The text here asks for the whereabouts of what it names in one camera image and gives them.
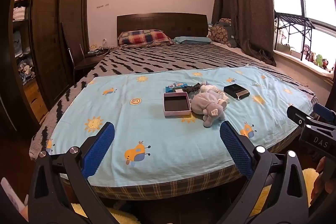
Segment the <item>right hand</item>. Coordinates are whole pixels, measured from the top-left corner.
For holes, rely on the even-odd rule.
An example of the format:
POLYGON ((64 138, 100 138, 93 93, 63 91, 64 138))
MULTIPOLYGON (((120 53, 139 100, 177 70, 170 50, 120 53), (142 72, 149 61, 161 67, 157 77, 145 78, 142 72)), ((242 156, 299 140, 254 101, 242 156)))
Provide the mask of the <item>right hand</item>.
POLYGON ((332 193, 333 190, 335 189, 335 178, 328 180, 327 182, 322 181, 322 175, 323 171, 325 168, 325 163, 326 163, 326 157, 323 157, 318 165, 315 171, 319 174, 318 177, 315 179, 315 182, 313 184, 313 190, 311 192, 311 202, 310 204, 313 203, 313 201, 317 198, 317 196, 321 193, 321 191, 324 189, 326 190, 327 193, 332 193))

